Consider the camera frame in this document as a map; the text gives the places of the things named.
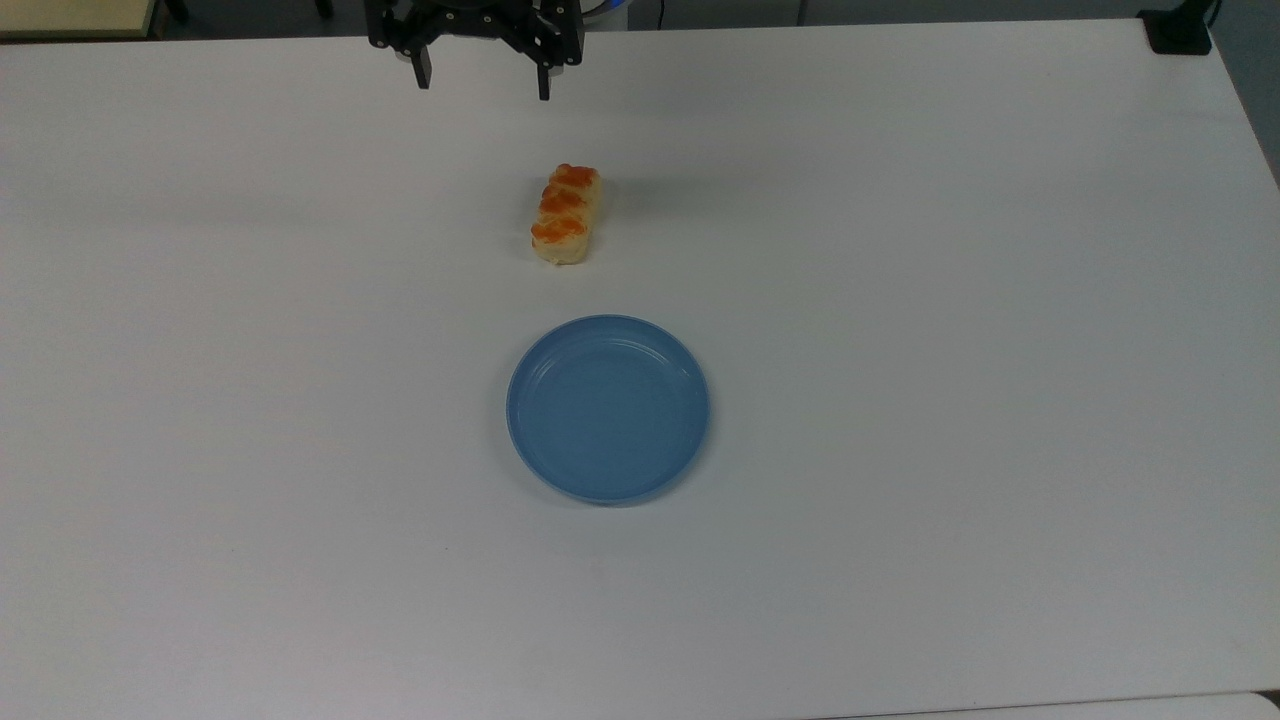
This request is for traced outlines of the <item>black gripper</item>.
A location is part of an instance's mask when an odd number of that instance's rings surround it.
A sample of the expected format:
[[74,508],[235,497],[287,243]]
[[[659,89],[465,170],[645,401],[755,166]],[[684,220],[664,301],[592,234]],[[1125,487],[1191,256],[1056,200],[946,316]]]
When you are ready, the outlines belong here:
[[407,59],[421,90],[429,90],[428,47],[443,36],[500,40],[530,58],[538,96],[550,100],[552,78],[582,60],[585,28],[577,1],[365,1],[367,37]]

